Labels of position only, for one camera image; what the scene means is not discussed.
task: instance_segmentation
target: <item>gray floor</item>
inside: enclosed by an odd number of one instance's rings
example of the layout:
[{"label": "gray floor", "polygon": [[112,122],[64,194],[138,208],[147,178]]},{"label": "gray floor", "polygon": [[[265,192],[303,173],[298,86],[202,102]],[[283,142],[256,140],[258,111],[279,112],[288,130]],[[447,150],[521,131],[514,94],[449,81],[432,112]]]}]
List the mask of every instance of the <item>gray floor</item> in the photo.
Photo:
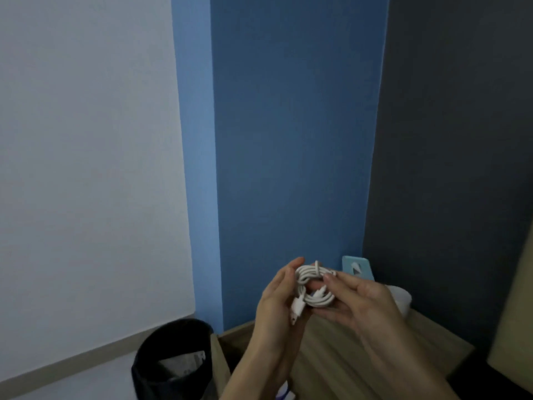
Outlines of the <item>gray floor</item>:
[{"label": "gray floor", "polygon": [[136,400],[130,374],[135,353],[59,380],[16,400]]}]

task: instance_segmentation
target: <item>forearm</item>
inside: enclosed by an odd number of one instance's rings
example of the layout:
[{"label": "forearm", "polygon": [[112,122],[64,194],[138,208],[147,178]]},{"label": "forearm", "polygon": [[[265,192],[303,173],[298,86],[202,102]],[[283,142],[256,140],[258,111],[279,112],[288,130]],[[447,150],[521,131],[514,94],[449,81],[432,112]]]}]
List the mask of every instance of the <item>forearm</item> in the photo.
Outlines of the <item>forearm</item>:
[{"label": "forearm", "polygon": [[231,375],[221,400],[261,400],[268,380],[276,368],[276,359],[252,343]]},{"label": "forearm", "polygon": [[444,376],[425,359],[391,370],[385,377],[400,399],[458,400]]}]

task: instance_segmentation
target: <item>white cable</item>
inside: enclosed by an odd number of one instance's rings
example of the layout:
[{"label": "white cable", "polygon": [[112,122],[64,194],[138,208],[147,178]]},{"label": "white cable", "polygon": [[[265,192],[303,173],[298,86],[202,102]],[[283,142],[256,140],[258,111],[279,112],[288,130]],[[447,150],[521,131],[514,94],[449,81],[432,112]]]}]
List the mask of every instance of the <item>white cable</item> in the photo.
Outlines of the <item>white cable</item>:
[{"label": "white cable", "polygon": [[302,265],[296,269],[298,297],[294,298],[293,304],[290,306],[290,322],[292,324],[302,314],[306,304],[311,307],[327,307],[335,299],[331,292],[326,293],[325,285],[311,294],[305,290],[307,282],[312,279],[323,279],[325,274],[337,275],[335,271],[321,267],[318,261],[315,261],[315,265]]}]

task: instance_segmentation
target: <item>hand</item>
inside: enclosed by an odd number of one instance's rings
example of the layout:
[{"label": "hand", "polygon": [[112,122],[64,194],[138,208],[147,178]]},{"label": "hand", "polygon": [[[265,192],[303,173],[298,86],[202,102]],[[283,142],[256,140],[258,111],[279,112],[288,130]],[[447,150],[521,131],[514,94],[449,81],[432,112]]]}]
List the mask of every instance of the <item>hand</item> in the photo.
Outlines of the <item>hand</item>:
[{"label": "hand", "polygon": [[290,305],[296,287],[294,271],[304,261],[299,257],[281,268],[263,291],[252,338],[224,390],[223,399],[274,399],[287,380],[311,316],[310,310],[305,309],[297,323],[290,325]]},{"label": "hand", "polygon": [[[457,399],[428,361],[386,286],[338,272],[324,283],[337,298],[331,308],[313,309],[321,317],[355,331],[376,369],[405,398]],[[312,289],[318,289],[318,282]]]}]

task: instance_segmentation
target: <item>black trash bin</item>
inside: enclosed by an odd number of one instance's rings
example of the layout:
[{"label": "black trash bin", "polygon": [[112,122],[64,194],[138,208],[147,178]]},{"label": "black trash bin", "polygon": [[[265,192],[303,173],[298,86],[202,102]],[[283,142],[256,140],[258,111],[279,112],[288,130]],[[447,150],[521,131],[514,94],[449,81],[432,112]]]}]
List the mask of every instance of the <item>black trash bin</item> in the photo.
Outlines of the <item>black trash bin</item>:
[{"label": "black trash bin", "polygon": [[[143,342],[132,366],[133,385],[139,400],[199,400],[213,377],[211,326],[197,319],[170,322]],[[159,361],[205,351],[202,365],[190,375],[176,378]]]}]

